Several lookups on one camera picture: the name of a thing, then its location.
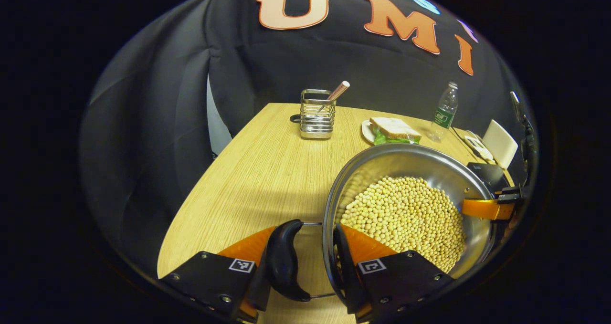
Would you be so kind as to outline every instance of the lettuce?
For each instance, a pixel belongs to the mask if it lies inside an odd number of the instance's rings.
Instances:
[[[372,125],[371,129],[376,135],[376,139],[373,140],[373,145],[380,145],[384,143],[407,143],[420,145],[420,137],[416,137],[415,139],[389,139],[384,135],[384,133],[380,132],[378,127]]]

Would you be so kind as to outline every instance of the pile of soybeans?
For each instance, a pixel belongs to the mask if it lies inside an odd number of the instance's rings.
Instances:
[[[396,252],[415,250],[443,272],[464,248],[461,214],[443,190],[422,178],[386,176],[339,208],[337,219]]]

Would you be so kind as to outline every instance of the wooden table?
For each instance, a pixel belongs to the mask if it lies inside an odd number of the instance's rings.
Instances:
[[[289,117],[299,104],[268,104],[227,145],[195,185],[176,214],[161,246],[157,274],[162,278],[199,251],[223,248],[291,219],[322,221],[332,183],[342,167],[371,146],[361,123],[388,113],[336,107],[333,137],[301,139],[299,124]],[[441,143],[426,137],[430,121],[399,117],[419,131],[421,145],[435,148],[463,164],[485,163],[472,154],[453,130]],[[506,176],[513,184],[509,174]],[[332,293],[325,273],[320,226],[303,227],[295,239],[297,281],[311,295]],[[271,292],[259,323],[354,324],[336,297],[293,302]]]

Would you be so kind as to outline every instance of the white chair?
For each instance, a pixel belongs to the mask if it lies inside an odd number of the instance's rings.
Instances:
[[[507,169],[517,151],[517,143],[511,135],[498,122],[490,120],[482,143],[493,154],[498,165]]]

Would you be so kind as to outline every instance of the bread slice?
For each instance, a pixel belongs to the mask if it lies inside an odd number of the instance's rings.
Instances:
[[[415,139],[420,133],[411,128],[403,120],[395,117],[371,117],[372,126],[378,127],[388,139]]]

